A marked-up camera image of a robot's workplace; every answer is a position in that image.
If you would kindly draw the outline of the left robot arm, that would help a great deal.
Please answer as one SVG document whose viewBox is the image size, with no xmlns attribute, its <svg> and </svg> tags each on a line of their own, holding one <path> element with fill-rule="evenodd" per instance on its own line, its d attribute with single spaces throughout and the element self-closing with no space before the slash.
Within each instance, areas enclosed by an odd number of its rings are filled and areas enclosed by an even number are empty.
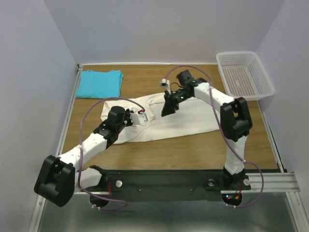
<svg viewBox="0 0 309 232">
<path fill-rule="evenodd" d="M 73 194 L 94 187 L 103 190 L 107 186 L 104 170 L 82 166 L 96 154 L 108 149 L 127 126 L 133 125 L 133 111 L 113 106 L 108 117 L 79 145 L 57 157 L 48 156 L 42 163 L 34 185 L 34 192 L 59 207 L 63 207 Z"/>
</svg>

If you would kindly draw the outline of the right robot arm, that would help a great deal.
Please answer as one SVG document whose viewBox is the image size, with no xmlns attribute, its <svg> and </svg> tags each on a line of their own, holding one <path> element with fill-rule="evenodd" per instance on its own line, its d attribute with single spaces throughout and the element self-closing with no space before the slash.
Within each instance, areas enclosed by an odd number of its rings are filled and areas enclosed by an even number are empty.
<svg viewBox="0 0 309 232">
<path fill-rule="evenodd" d="M 197 98 L 210 105 L 226 143 L 222 183 L 228 189 L 234 188 L 245 177 L 245 143 L 253 126 L 247 101 L 243 97 L 233 98 L 218 91 L 212 87 L 211 81 L 195 79 L 188 70 L 180 72 L 176 78 L 180 84 L 180 89 L 176 91 L 170 89 L 167 78 L 160 81 L 160 85 L 166 88 L 161 116 L 175 113 L 180 103 L 190 98 Z"/>
</svg>

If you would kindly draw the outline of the white plastic basket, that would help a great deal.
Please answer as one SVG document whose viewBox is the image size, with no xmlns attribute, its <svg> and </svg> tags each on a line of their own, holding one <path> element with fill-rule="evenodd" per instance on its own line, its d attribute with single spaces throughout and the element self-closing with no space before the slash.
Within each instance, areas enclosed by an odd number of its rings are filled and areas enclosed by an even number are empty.
<svg viewBox="0 0 309 232">
<path fill-rule="evenodd" d="M 216 60 L 227 95 L 247 101 L 274 95 L 275 89 L 255 52 L 222 52 L 216 55 Z"/>
</svg>

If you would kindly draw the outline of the white t shirt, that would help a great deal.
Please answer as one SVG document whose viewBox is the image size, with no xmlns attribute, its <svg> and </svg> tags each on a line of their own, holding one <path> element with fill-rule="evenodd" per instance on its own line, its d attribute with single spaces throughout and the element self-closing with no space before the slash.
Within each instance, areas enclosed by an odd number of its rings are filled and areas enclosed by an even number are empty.
<svg viewBox="0 0 309 232">
<path fill-rule="evenodd" d="M 163 93 L 135 98 L 133 101 L 145 108 L 148 121 L 144 126 L 126 127 L 119 134 L 116 144 L 169 139 L 219 129 L 212 107 L 196 98 L 180 103 L 176 113 L 165 117 L 161 116 L 165 103 Z"/>
</svg>

